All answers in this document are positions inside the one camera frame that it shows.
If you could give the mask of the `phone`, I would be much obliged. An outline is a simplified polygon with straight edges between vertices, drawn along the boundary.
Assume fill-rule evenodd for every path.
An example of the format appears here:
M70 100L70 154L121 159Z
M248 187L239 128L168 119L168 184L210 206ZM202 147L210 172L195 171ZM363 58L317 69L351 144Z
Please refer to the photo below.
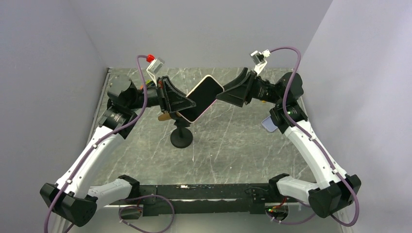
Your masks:
M211 75L204 76L201 81L186 95L196 106L178 111L179 115L190 123L197 121L216 101L216 96L224 91L224 87Z

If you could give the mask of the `lilac phone case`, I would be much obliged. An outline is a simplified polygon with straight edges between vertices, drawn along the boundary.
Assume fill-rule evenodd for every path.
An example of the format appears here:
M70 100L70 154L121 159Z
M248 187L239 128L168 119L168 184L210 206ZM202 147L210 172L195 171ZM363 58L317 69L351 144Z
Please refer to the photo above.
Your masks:
M278 129L278 127L273 123L270 116L262 120L261 125L269 133L274 133Z

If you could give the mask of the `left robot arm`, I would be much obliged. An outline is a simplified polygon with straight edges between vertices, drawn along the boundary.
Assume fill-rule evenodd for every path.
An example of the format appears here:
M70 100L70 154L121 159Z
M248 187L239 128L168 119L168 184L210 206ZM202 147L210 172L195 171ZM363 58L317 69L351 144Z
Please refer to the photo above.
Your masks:
M139 199L140 183L127 175L102 186L92 186L98 170L140 118L136 110L143 112L147 107L159 106L162 111L176 113L196 105L168 76L142 88L129 78L116 77L111 80L107 94L107 109L84 151L60 179L44 184L40 190L50 210L78 227L86 225L106 205L118 200L132 204Z

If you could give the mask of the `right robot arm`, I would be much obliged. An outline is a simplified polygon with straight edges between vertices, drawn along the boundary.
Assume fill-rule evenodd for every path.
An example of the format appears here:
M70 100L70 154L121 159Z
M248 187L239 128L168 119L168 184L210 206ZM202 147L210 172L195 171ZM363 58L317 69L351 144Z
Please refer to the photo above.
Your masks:
M326 218L358 203L355 195L361 181L357 175L348 175L316 136L308 116L298 103L304 93L302 84L297 73L288 72L276 83L270 83L244 68L216 98L238 107L249 104L252 99L274 104L269 110L271 122L298 149L315 182L302 181L283 173L269 180L268 196L276 202L284 197L303 201L317 216Z

